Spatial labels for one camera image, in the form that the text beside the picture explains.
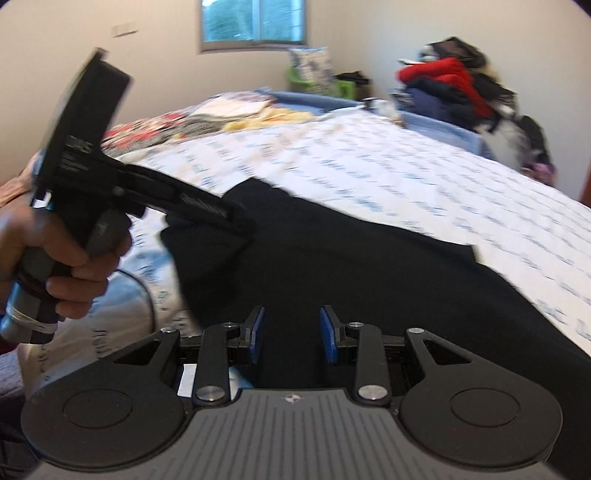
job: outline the finger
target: finger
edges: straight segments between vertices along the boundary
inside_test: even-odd
[[[71,277],[51,277],[46,282],[49,295],[60,300],[91,301],[102,297],[107,290],[108,282],[80,280]]]
[[[129,232],[127,232],[127,235],[125,235],[125,238],[119,242],[119,245],[117,245],[117,247],[115,248],[115,255],[117,255],[118,257],[123,257],[131,248],[131,235],[129,234]]]
[[[102,257],[91,258],[84,265],[72,268],[72,277],[100,281],[111,275],[118,266],[119,257],[115,254],[106,254]]]
[[[10,227],[20,233],[24,245],[41,247],[60,263],[75,267],[88,260],[87,253],[68,233],[61,219],[45,209],[18,208],[11,215]]]
[[[62,317],[69,319],[79,319],[88,313],[92,306],[91,301],[75,302],[75,301],[61,301],[56,305],[56,312]]]

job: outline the red jacket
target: red jacket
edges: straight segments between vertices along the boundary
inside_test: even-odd
[[[422,76],[457,88],[468,96],[479,117],[492,117],[493,112],[491,107],[486,104],[484,99],[472,86],[472,75],[470,75],[458,59],[451,57],[444,60],[410,65],[398,72],[398,78],[405,84],[411,83],[414,79]]]

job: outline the ribbed plastic surface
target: ribbed plastic surface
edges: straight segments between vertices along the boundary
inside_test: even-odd
[[[382,408],[342,390],[245,390],[200,411],[162,454],[119,472],[69,472],[42,463],[33,480],[556,480],[544,465],[469,472],[414,446]]]

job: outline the black blanket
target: black blanket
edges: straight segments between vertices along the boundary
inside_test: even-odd
[[[568,478],[591,475],[591,361],[523,296],[478,264],[473,249],[364,222],[248,180],[225,198],[258,229],[251,241],[168,219],[162,240],[203,326],[267,309],[261,365],[268,388],[337,386],[325,366],[319,308],[389,335],[422,327],[551,391],[564,426],[551,463]]]

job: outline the patterned bedsheet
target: patterned bedsheet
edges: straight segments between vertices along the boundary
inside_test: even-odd
[[[223,194],[258,177],[292,194],[365,220],[476,245],[556,328],[591,354],[591,210],[494,161],[439,143],[366,112],[252,132],[220,134],[135,152],[127,161]],[[178,292],[173,262],[158,239],[162,214],[133,227],[122,268],[148,285],[157,326],[199,329]],[[45,346],[20,347],[30,392],[146,335],[148,307],[115,274],[83,320],[60,326]]]

